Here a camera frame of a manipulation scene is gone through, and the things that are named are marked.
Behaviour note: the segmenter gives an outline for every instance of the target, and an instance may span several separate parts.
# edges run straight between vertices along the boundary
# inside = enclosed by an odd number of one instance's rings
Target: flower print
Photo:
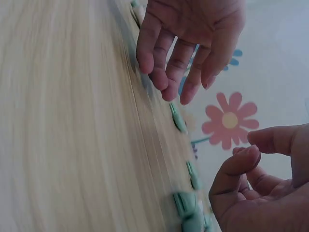
[[[242,51],[239,49],[236,49],[233,53],[233,57],[241,57],[242,56]],[[236,60],[235,58],[231,58],[229,64],[233,65],[233,66],[238,66],[239,65],[239,61]],[[228,70],[228,66],[226,65],[223,69],[224,71]]]
[[[223,93],[217,94],[217,100],[221,106],[220,110],[214,105],[206,107],[206,115],[211,119],[202,125],[205,134],[212,134],[209,142],[216,145],[222,142],[223,150],[232,146],[232,140],[239,145],[239,140],[247,143],[248,132],[244,128],[257,129],[259,122],[255,119],[248,119],[257,112],[253,102],[247,102],[241,106],[242,95],[239,92],[233,93],[229,103]]]

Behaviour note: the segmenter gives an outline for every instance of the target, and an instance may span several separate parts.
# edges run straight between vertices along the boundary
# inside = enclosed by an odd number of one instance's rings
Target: green clip
[[[205,230],[204,217],[201,212],[195,212],[190,218],[183,220],[182,232],[201,232]]]
[[[212,219],[210,215],[203,215],[204,216],[204,231],[212,232]]]
[[[195,189],[195,190],[202,189],[202,182],[200,181],[200,179],[198,177],[195,166],[190,161],[188,161],[186,164],[187,164],[188,172],[189,172],[189,175],[190,175],[192,188]]]
[[[181,219],[190,217],[197,211],[197,196],[194,192],[177,192],[173,197]]]
[[[175,123],[176,127],[178,128],[178,130],[180,130],[181,132],[187,133],[187,126],[186,126],[178,108],[176,107],[176,105],[174,103],[170,103],[169,107],[170,107],[170,110],[172,112],[172,117],[173,117],[174,123]]]

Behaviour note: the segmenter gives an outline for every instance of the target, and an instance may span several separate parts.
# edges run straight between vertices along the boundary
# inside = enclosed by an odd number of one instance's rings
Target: palm
[[[233,150],[210,190],[223,231],[308,231],[309,223],[301,221],[309,211],[308,138],[309,125],[269,128],[249,135],[257,147]],[[291,156],[293,178],[267,175],[257,166],[259,150]]]
[[[137,46],[143,73],[150,74],[162,97],[170,101],[197,44],[200,44],[181,101],[187,104],[199,85],[209,87],[228,63],[244,24],[244,0],[149,0]],[[178,36],[165,70],[166,57]]]

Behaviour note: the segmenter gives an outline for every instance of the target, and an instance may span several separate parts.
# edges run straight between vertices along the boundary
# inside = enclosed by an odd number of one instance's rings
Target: petal
[[[244,130],[243,128],[238,128],[237,130],[235,130],[235,133],[244,144],[248,142],[248,132],[246,130]]]
[[[232,140],[230,137],[225,137],[225,139],[222,140],[222,148],[223,150],[229,150],[232,147]]]
[[[242,51],[239,49],[236,49],[233,53],[234,57],[241,57],[242,56]]]
[[[253,102],[248,102],[237,111],[237,116],[240,118],[249,117],[254,115],[256,112],[256,105]]]
[[[223,112],[216,106],[214,105],[208,105],[206,107],[206,115],[213,121],[221,121]]]
[[[231,58],[229,64],[234,65],[234,66],[238,66],[239,65],[239,61],[236,60],[235,58]]]
[[[218,126],[218,124],[215,123],[214,121],[205,122],[202,125],[202,131],[204,134],[210,134],[215,131],[218,131],[218,127],[220,127],[220,125]]]
[[[218,144],[218,143],[220,143],[220,142],[222,141],[222,137],[223,137],[223,136],[224,136],[224,135],[221,134],[221,133],[215,133],[215,134],[213,134],[212,137],[209,139],[209,143],[210,143],[211,145],[216,145],[216,144]]]
[[[249,129],[258,129],[259,128],[259,122],[255,119],[242,120],[239,124],[243,127],[249,128]]]
[[[223,93],[217,93],[217,100],[218,100],[218,103],[220,104],[223,112],[224,113],[228,112],[229,106],[227,104],[226,98],[225,98]]]
[[[238,146],[238,145],[239,145],[239,137],[238,137],[238,135],[235,135],[235,134],[234,134],[234,135],[232,136],[232,139],[233,139],[233,142],[235,143],[235,145]]]
[[[242,95],[239,92],[232,93],[229,100],[230,108],[233,110],[237,110],[241,104]]]

